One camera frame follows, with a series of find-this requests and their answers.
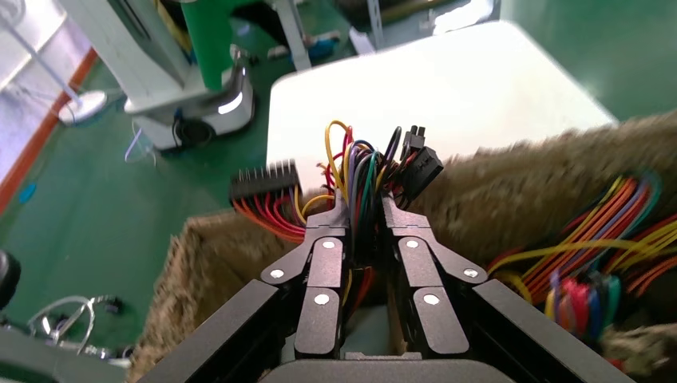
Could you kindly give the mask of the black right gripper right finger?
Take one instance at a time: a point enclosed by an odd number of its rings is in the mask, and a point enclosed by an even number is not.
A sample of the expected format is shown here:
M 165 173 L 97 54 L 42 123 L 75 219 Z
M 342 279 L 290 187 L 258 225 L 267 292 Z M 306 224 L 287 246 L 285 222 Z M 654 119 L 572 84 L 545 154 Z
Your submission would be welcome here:
M 424 215 L 380 197 L 380 235 L 390 259 L 392 303 L 407 351 L 422 356 L 461 356 L 470 344 L 451 298 L 486 282 L 487 272 L 438 242 Z

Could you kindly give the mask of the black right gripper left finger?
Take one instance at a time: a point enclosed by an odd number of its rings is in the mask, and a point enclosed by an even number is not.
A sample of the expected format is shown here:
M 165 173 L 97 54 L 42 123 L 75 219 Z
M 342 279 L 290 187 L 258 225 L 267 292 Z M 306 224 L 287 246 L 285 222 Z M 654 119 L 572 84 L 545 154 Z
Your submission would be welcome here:
M 340 192 L 334 206 L 307 218 L 302 242 L 260 274 L 281 292 L 291 315 L 296 358 L 338 358 L 350 250 L 348 206 Z

